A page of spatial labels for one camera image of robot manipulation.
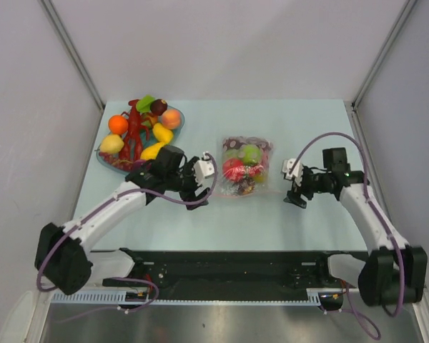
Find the clear pink-dotted zip bag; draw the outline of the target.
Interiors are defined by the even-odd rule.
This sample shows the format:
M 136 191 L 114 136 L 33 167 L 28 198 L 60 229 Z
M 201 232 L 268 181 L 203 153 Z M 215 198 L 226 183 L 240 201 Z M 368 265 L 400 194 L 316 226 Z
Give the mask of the clear pink-dotted zip bag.
M 246 197 L 255 192 L 259 192 L 267 187 L 269 176 L 271 151 L 262 151 L 262 161 L 255 165 L 244 164 L 244 176 L 238 182 L 231 182 L 222 176 L 222 165 L 228 159 L 239 159 L 240 149 L 223 151 L 221 145 L 220 173 L 217 182 L 217 193 L 225 197 Z

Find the green apple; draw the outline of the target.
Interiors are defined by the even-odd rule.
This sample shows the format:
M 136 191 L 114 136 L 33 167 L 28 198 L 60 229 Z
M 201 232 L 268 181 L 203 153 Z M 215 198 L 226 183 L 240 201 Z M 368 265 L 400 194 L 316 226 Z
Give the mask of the green apple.
M 243 164 L 255 165 L 262 161 L 262 151 L 254 144 L 246 144 L 240 148 L 238 157 Z

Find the red grape bunch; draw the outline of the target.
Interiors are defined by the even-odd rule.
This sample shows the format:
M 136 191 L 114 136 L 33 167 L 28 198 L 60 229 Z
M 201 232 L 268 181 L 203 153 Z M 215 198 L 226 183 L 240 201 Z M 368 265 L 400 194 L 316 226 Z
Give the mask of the red grape bunch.
M 230 136 L 222 141 L 223 151 L 228 151 L 232 149 L 240 149 L 244 145 L 255 145 L 264 151 L 271 151 L 273 149 L 272 142 L 259 138 L 259 137 L 248 137 L 248 136 Z

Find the dark red plum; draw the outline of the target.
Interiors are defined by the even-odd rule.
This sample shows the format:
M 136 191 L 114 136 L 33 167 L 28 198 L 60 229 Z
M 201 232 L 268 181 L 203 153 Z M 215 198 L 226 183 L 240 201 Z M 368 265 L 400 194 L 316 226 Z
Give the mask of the dark red plum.
M 155 99 L 150 105 L 154 116 L 161 116 L 168 109 L 168 103 L 163 99 Z

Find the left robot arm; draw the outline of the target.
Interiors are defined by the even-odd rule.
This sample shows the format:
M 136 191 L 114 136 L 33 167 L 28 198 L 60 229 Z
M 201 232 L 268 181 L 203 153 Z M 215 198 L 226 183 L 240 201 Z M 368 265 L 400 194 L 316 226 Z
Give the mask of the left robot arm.
M 58 289 L 71 295 L 88 283 L 105 279 L 118 279 L 130 286 L 140 283 L 144 269 L 129 253 L 119 249 L 91 258 L 94 246 L 156 198 L 188 210 L 207 205 L 213 188 L 202 184 L 206 179 L 216 181 L 217 174 L 215 158 L 209 152 L 188 159 L 181 149 L 163 146 L 155 159 L 133 168 L 118 188 L 88 213 L 61 226 L 50 222 L 41 229 L 34 262 L 37 289 Z

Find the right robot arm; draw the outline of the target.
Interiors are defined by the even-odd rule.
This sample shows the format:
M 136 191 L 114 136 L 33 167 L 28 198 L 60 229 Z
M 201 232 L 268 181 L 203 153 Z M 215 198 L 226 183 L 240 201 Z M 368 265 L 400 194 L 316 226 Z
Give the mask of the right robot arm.
M 363 171 L 353 171 L 344 148 L 325 149 L 316 172 L 296 159 L 285 160 L 282 175 L 291 188 L 285 201 L 302 209 L 315 194 L 331 194 L 349 213 L 368 249 L 365 261 L 333 254 L 315 269 L 316 280 L 331 287 L 340 279 L 358 288 L 369 307 L 418 303 L 423 298 L 428 256 L 413 247 L 386 217 Z

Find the red apple in tray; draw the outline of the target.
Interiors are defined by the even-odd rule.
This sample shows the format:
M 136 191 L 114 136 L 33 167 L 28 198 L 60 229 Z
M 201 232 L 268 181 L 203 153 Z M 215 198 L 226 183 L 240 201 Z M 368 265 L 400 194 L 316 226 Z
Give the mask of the red apple in tray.
M 236 158 L 228 159 L 222 165 L 222 176 L 231 182 L 238 182 L 244 176 L 244 164 Z

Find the yellow mango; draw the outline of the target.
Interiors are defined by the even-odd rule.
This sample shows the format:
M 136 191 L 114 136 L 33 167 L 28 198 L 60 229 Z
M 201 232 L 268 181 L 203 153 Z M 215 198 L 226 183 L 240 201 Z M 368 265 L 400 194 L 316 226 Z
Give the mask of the yellow mango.
M 142 153 L 140 155 L 140 159 L 142 159 L 142 160 L 156 159 L 161 148 L 166 146 L 166 145 L 167 144 L 164 142 L 158 142 L 156 144 L 148 146 L 146 149 L 144 149 L 142 151 Z

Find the yellow lemon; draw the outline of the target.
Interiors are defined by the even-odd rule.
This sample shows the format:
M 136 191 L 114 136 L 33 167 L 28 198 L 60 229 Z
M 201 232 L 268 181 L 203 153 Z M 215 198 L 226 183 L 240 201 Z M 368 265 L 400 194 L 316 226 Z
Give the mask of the yellow lemon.
M 152 128 L 152 132 L 157 141 L 165 144 L 169 144 L 174 138 L 173 131 L 165 128 L 161 123 L 156 123 Z

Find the red plastic lobster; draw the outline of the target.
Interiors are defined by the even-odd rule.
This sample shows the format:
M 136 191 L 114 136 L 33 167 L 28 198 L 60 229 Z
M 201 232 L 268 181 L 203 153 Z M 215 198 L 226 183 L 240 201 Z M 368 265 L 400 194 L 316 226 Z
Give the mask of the red plastic lobster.
M 157 123 L 157 118 L 152 112 L 142 114 L 136 110 L 135 105 L 138 101 L 138 99 L 134 99 L 128 103 L 131 106 L 128 116 L 129 128 L 123 139 L 124 147 L 119 152 L 121 160 L 130 162 L 137 161 L 144 149 L 141 132 L 145 131 L 145 139 L 148 141 L 150 139 L 150 130 Z

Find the blue plastic fruit tray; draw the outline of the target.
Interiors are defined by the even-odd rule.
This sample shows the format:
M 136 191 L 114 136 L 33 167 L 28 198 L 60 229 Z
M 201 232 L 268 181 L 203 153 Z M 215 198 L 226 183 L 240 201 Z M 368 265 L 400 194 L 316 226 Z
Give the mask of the blue plastic fruit tray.
M 108 132 L 94 150 L 101 164 L 121 174 L 155 158 L 165 144 L 177 140 L 185 124 L 183 113 L 162 99 L 140 103 L 131 100 L 128 110 L 107 117 Z

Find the orange peach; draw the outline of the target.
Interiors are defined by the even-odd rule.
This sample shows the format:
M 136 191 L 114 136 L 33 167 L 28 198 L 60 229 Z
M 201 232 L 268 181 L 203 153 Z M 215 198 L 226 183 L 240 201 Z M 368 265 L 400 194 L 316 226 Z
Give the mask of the orange peach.
M 176 109 L 168 109 L 161 115 L 161 123 L 166 129 L 177 129 L 182 122 L 182 115 Z

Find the orange fruit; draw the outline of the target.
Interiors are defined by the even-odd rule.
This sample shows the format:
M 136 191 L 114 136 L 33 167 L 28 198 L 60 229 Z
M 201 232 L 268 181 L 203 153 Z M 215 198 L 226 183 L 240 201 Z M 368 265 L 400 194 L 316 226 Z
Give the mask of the orange fruit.
M 122 115 L 114 115 L 108 121 L 108 128 L 112 134 L 123 135 L 128 131 L 128 119 Z

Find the green leaf piece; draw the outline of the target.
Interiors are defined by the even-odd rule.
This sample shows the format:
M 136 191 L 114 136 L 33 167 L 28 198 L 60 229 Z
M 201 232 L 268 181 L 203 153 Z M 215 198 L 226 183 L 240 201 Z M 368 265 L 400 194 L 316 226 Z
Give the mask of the green leaf piece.
M 156 99 L 147 94 L 143 98 L 141 98 L 135 105 L 135 108 L 138 112 L 147 113 L 151 111 L 151 105 Z

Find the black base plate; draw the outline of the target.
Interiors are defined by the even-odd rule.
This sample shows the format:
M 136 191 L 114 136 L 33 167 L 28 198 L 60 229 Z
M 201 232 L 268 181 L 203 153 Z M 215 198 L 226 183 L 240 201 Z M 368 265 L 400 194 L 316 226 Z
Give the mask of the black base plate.
M 135 265 L 105 287 L 135 287 L 137 279 L 159 288 L 159 299 L 273 302 L 304 300 L 307 289 L 337 289 L 330 252 L 153 252 L 126 253 Z

